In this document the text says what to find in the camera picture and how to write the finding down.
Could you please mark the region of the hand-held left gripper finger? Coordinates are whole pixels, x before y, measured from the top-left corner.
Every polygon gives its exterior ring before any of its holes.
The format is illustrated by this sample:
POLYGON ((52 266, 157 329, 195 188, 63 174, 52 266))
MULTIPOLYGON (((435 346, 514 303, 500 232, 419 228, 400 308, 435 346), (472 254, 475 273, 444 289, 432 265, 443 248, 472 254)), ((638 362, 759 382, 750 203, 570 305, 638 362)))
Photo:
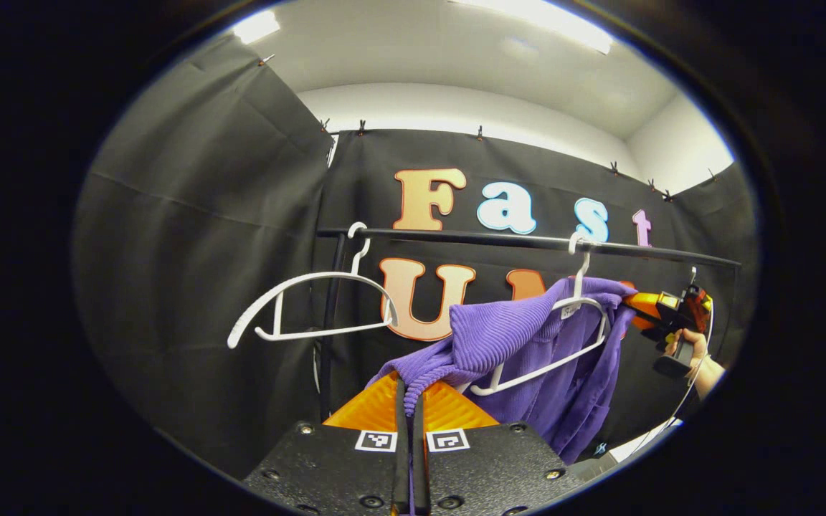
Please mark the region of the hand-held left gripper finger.
POLYGON ((420 396, 412 423, 417 514, 524 515, 583 487, 534 428, 501 424, 445 382, 420 396))
POLYGON ((403 391, 393 372, 322 424, 295 422, 244 483, 302 515, 409 513, 403 391))

